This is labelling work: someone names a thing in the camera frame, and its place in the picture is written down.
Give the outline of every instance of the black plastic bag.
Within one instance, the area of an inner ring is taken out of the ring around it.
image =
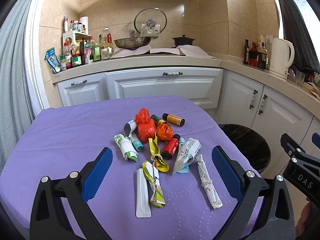
[[[266,169],[270,163],[271,152],[268,143],[260,134],[239,124],[219,124],[219,127],[259,174]]]

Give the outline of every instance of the paper towel roll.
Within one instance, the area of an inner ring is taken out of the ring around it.
[[[89,26],[88,26],[88,16],[83,16],[80,18],[79,22],[82,23],[82,25],[85,25],[85,33],[89,34]]]

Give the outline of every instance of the pot lid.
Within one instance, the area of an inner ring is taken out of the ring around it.
[[[174,39],[190,39],[190,40],[195,40],[195,39],[193,39],[193,38],[188,38],[188,37],[186,37],[184,34],[182,35],[182,37],[177,37],[177,38],[172,38],[173,40]]]

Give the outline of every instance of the spice rack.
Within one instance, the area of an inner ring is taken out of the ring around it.
[[[64,46],[63,44],[65,42],[69,41],[70,47],[72,45],[75,45],[76,48],[78,49],[79,44],[76,41],[82,40],[83,37],[85,37],[85,39],[88,41],[90,35],[86,33],[77,32],[77,31],[67,31],[62,35],[62,47]]]

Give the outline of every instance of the red plastic bag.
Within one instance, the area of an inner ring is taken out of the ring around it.
[[[167,123],[162,123],[157,127],[157,137],[162,141],[169,141],[173,136],[172,128]]]
[[[156,125],[150,118],[147,109],[141,108],[139,113],[136,114],[136,123],[138,125],[138,134],[141,142],[146,143],[149,138],[155,138]]]

